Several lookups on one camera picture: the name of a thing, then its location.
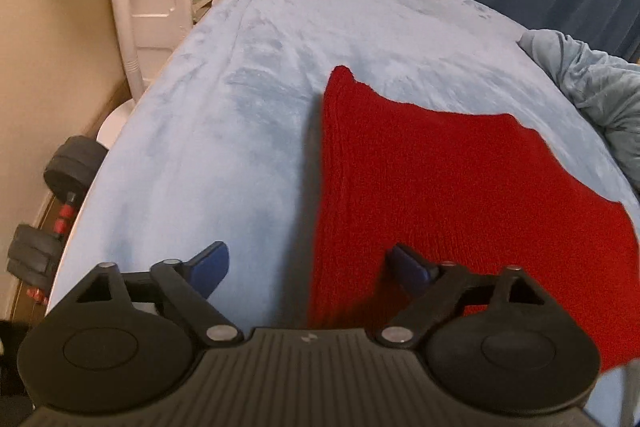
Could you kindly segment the red knit cardigan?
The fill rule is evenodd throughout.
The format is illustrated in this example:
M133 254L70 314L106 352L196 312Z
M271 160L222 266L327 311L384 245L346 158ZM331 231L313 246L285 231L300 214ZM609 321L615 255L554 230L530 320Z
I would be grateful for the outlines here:
M639 355L639 244L620 202L569 174L513 116L387 100L340 66L321 104L308 323L376 329L408 305L385 268L404 244L478 273L518 265L596 343Z

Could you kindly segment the black dumbbell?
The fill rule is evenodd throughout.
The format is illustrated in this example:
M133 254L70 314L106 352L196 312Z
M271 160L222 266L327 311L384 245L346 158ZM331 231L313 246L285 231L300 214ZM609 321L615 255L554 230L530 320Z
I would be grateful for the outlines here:
M51 294L65 243L107 148L83 135L73 135L54 152L43 181L54 203L50 222L40 228L17 225L8 250L8 271L26 286L26 294L44 305Z

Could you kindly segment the crumpled grey-blue blanket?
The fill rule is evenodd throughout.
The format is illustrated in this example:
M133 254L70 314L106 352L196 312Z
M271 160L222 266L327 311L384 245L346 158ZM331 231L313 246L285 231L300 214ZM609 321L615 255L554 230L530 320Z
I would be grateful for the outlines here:
M551 29L529 29L520 48L594 124L633 188L639 187L639 66Z

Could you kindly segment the light blue bed cover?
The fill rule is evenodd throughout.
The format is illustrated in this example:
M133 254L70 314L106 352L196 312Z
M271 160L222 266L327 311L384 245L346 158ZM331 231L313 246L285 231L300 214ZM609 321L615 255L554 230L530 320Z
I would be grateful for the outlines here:
M639 207L600 136L472 0L221 0L107 155L54 286L89 269L189 256L220 239L213 300L245 327L306 317L319 197L320 100L334 66L429 109L509 114L599 194Z

